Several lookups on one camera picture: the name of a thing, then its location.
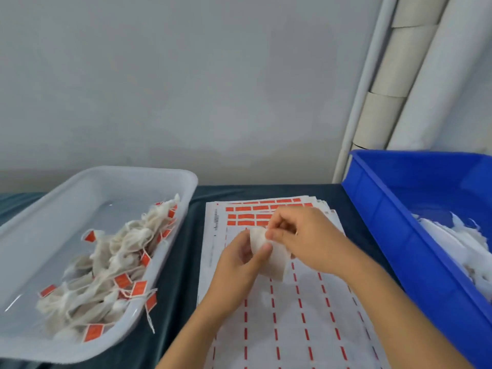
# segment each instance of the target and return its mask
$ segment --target gray wall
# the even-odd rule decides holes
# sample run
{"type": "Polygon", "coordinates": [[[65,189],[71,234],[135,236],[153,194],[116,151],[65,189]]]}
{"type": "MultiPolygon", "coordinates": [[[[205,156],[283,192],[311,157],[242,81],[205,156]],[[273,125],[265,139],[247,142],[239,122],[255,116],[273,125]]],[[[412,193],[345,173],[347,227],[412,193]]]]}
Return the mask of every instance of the gray wall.
{"type": "Polygon", "coordinates": [[[473,69],[433,149],[492,155],[492,40],[473,69]]]}
{"type": "Polygon", "coordinates": [[[0,0],[0,190],[329,182],[381,0],[0,0]]]}

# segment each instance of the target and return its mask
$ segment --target stack of paper sheets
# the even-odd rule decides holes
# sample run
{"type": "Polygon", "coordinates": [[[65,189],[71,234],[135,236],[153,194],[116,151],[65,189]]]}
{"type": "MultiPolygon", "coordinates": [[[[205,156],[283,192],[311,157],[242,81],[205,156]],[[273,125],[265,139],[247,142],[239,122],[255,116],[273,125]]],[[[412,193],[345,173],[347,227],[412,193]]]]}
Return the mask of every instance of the stack of paper sheets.
{"type": "MultiPolygon", "coordinates": [[[[317,207],[344,233],[338,215],[316,197],[208,202],[197,303],[222,250],[239,232],[266,226],[281,205],[317,207]]],[[[258,276],[244,303],[214,339],[206,369],[389,369],[371,321],[350,287],[292,260],[283,282],[258,276]]]]}

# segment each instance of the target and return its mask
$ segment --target white plastic tray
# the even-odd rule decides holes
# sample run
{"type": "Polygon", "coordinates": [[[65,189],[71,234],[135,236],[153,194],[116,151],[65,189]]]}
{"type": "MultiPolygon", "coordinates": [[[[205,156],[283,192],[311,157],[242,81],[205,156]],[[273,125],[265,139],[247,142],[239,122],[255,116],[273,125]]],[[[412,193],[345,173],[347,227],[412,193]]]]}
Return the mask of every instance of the white plastic tray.
{"type": "Polygon", "coordinates": [[[92,253],[81,242],[89,228],[115,233],[153,203],[181,197],[177,230],[161,242],[144,275],[151,286],[164,265],[198,179],[190,171],[139,167],[96,167],[82,171],[0,227],[0,357],[76,363],[122,340],[137,323],[144,301],[132,300],[123,317],[87,343],[53,341],[35,309],[38,292],[60,284],[68,261],[92,253]]]}

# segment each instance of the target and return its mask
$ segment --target left hand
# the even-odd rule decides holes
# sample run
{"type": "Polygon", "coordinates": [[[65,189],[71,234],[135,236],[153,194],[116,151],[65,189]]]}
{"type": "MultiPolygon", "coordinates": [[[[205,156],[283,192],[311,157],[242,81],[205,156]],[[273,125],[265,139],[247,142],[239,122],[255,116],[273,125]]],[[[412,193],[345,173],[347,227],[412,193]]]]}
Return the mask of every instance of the left hand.
{"type": "Polygon", "coordinates": [[[238,234],[220,255],[212,283],[201,304],[222,318],[230,316],[248,296],[272,250],[272,244],[267,243],[253,255],[249,230],[238,234]]]}

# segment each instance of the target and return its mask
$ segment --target table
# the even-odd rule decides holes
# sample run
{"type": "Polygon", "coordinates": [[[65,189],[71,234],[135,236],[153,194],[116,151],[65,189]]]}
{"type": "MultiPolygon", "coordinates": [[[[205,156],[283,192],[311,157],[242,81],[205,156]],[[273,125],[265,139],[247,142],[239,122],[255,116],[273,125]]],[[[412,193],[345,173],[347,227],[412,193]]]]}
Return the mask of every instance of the table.
{"type": "MultiPolygon", "coordinates": [[[[45,193],[0,194],[0,225],[37,201],[45,193]]],[[[167,262],[157,280],[157,306],[151,317],[153,335],[142,315],[136,328],[119,344],[100,355],[72,365],[52,365],[0,360],[0,369],[77,368],[152,369],[193,313],[200,271],[200,254],[205,221],[205,204],[210,201],[256,200],[299,195],[325,200],[340,217],[345,233],[358,247],[396,276],[357,210],[339,184],[198,186],[167,262]]]]}

